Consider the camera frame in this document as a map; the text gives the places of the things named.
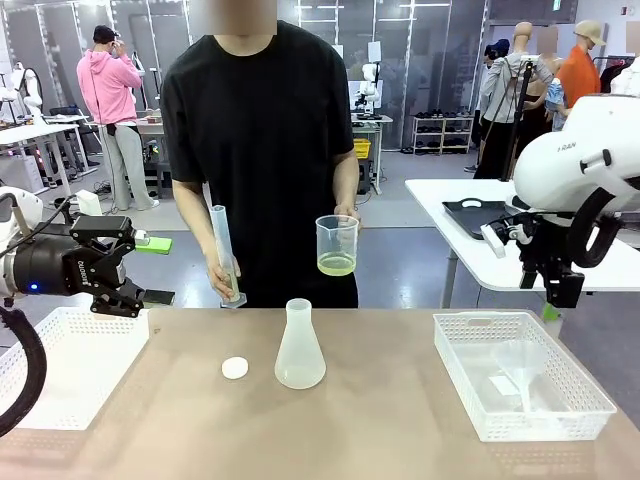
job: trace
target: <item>black tray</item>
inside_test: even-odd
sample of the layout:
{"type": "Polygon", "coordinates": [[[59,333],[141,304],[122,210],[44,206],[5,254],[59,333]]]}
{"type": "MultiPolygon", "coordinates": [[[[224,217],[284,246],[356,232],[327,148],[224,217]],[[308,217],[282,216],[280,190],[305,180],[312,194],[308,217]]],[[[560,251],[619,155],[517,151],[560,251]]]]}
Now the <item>black tray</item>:
{"type": "Polygon", "coordinates": [[[442,202],[442,205],[451,218],[476,240],[483,239],[480,227],[509,216],[505,202],[486,202],[479,198],[465,198],[459,202],[442,202]]]}

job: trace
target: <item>beige hat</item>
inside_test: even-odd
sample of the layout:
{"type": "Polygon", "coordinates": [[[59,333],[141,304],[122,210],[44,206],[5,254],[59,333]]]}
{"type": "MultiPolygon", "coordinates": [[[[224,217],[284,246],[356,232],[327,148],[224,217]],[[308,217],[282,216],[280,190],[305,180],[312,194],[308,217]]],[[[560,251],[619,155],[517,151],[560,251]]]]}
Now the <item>beige hat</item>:
{"type": "Polygon", "coordinates": [[[595,20],[584,20],[576,25],[574,31],[576,35],[587,37],[596,45],[606,45],[607,42],[602,40],[602,26],[595,20]]]}

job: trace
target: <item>hand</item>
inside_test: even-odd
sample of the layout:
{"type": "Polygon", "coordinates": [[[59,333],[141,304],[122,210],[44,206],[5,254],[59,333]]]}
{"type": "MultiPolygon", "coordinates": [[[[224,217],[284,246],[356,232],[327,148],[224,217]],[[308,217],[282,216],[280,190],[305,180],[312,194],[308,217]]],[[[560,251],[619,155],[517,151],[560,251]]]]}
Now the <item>hand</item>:
{"type": "MultiPolygon", "coordinates": [[[[205,259],[207,261],[207,273],[209,274],[211,286],[218,292],[218,295],[220,295],[223,300],[229,301],[231,297],[233,297],[233,290],[230,288],[231,279],[220,266],[218,250],[212,248],[209,252],[205,253],[205,259]]],[[[233,259],[233,264],[235,266],[236,277],[240,277],[240,267],[235,258],[233,259]]]]}
{"type": "Polygon", "coordinates": [[[348,217],[355,218],[356,220],[358,220],[358,222],[360,222],[358,231],[362,230],[362,219],[360,218],[360,214],[356,211],[356,208],[354,206],[341,204],[335,208],[333,213],[334,215],[346,215],[348,217]]]}
{"type": "Polygon", "coordinates": [[[127,54],[127,46],[125,45],[124,42],[121,42],[120,40],[116,41],[113,43],[115,49],[116,49],[116,55],[118,57],[121,57],[123,55],[127,54]]]}

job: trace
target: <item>person in pink hoodie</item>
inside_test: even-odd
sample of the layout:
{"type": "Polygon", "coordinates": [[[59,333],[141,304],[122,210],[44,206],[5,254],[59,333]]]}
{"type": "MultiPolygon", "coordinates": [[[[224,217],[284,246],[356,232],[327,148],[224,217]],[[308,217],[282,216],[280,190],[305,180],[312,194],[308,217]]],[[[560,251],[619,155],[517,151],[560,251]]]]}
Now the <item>person in pink hoodie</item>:
{"type": "Polygon", "coordinates": [[[113,196],[118,210],[128,210],[131,195],[138,210],[157,207],[145,184],[142,142],[136,127],[136,109],[131,88],[140,88],[142,78],[127,56],[116,33],[98,25],[93,33],[95,45],[87,50],[76,69],[84,101],[99,125],[103,154],[113,173],[113,196]]]}

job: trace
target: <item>gray sweatpants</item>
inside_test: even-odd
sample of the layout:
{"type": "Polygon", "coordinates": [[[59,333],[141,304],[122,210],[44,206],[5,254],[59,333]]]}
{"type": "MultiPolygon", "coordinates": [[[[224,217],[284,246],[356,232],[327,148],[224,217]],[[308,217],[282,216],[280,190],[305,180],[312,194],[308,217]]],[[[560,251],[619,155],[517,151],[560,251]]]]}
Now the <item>gray sweatpants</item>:
{"type": "Polygon", "coordinates": [[[151,208],[153,200],[149,197],[144,182],[144,160],[140,135],[125,125],[116,126],[114,137],[107,133],[107,127],[100,126],[99,129],[103,156],[107,166],[113,172],[114,185],[111,191],[116,207],[118,210],[127,210],[131,203],[125,179],[125,175],[127,175],[138,209],[151,208]]]}

